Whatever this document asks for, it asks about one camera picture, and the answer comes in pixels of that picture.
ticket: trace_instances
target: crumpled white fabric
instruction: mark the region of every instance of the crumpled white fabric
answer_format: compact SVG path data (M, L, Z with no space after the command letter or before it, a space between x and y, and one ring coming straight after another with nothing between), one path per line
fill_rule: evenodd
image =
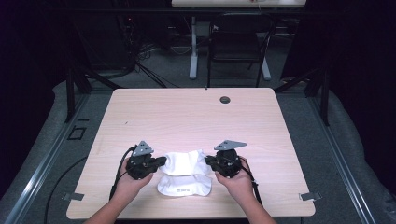
M208 175L212 169L205 162L204 152L169 152L164 155L166 163L160 170L167 175Z
M200 150L191 152L170 152L164 155L166 163L160 166L165 173L157 190L167 196L206 196L212 190L212 179L207 177L212 169L205 162Z
M206 175L165 175L158 183L157 190L166 196L206 196L212 190L212 179Z

